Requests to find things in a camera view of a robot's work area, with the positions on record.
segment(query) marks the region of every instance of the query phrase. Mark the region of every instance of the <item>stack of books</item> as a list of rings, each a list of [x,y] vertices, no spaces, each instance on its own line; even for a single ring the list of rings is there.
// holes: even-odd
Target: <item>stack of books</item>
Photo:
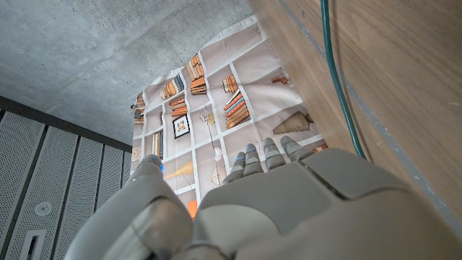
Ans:
[[[243,94],[237,90],[228,102],[225,104],[226,127],[231,129],[234,126],[242,123],[249,112],[245,104]]]
[[[238,87],[233,74],[231,74],[230,76],[226,77],[225,80],[223,80],[223,89],[225,89],[226,93],[236,93]]]
[[[193,81],[204,76],[204,68],[202,68],[198,54],[194,55],[194,57],[188,62],[188,65],[186,65],[186,68]]]
[[[172,100],[169,104],[173,111],[172,117],[183,116],[188,112],[188,107],[186,106],[184,97],[179,97],[175,100]]]
[[[164,159],[164,132],[160,131],[152,136],[152,154]]]
[[[174,77],[172,79],[171,82],[169,82],[167,84],[167,86],[165,86],[162,91],[160,92],[160,97],[163,99],[163,100],[166,100],[172,96],[174,96],[175,94],[183,91],[185,89],[185,86],[183,84],[183,80],[181,80],[181,77],[180,75],[176,75],[176,77]]]
[[[144,104],[143,100],[143,92],[138,94],[136,98],[136,106],[135,106],[135,124],[143,124],[144,123],[144,109],[146,108],[146,104]]]
[[[204,77],[196,79],[191,83],[191,94],[192,95],[206,95],[207,87],[205,85]]]

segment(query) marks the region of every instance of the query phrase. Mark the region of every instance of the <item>picture frame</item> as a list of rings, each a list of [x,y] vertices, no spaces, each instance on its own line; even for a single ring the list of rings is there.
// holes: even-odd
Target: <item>picture frame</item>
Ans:
[[[175,132],[175,139],[189,133],[189,122],[186,115],[173,120],[173,131]]]

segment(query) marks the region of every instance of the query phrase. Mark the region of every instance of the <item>perforated wall panel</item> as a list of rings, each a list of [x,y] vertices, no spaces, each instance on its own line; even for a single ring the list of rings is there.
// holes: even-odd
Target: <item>perforated wall panel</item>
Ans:
[[[45,125],[6,112],[0,122],[0,246]]]
[[[64,259],[77,232],[93,214],[101,156],[103,144],[84,137],[80,139],[53,259]]]
[[[122,150],[105,146],[97,209],[121,188],[122,157]]]
[[[77,135],[53,127],[48,128],[14,227],[6,259],[18,259],[26,232],[39,229],[46,229],[40,259],[50,258],[76,143]],[[48,215],[42,217],[35,213],[35,207],[41,202],[49,202],[53,207]]]
[[[122,186],[125,185],[125,183],[130,178],[130,167],[131,167],[131,153],[124,152],[123,153],[123,180],[122,180]]]

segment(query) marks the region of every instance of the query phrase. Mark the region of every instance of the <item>green cable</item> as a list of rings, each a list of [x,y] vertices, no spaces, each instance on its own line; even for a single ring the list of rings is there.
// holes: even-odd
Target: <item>green cable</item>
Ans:
[[[331,26],[329,24],[329,3],[328,0],[321,0],[321,13],[323,15],[323,32],[324,32],[324,46],[326,47],[326,58],[327,64],[329,65],[329,70],[331,71],[332,81],[334,82],[335,91],[339,97],[339,102],[342,111],[344,112],[345,121],[348,125],[349,134],[352,137],[353,146],[356,150],[356,153],[366,159],[364,152],[362,151],[361,144],[359,143],[359,138],[354,127],[352,115],[349,112],[347,100],[345,99],[345,94],[341,88],[340,79],[337,74],[335,67],[334,55],[332,54],[332,42],[331,42]]]

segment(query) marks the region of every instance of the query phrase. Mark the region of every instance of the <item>round wall fixture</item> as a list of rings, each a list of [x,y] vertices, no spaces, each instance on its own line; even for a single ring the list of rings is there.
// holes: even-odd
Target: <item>round wall fixture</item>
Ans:
[[[50,214],[52,209],[53,207],[51,206],[50,202],[42,202],[35,206],[35,213],[37,216],[43,217]]]

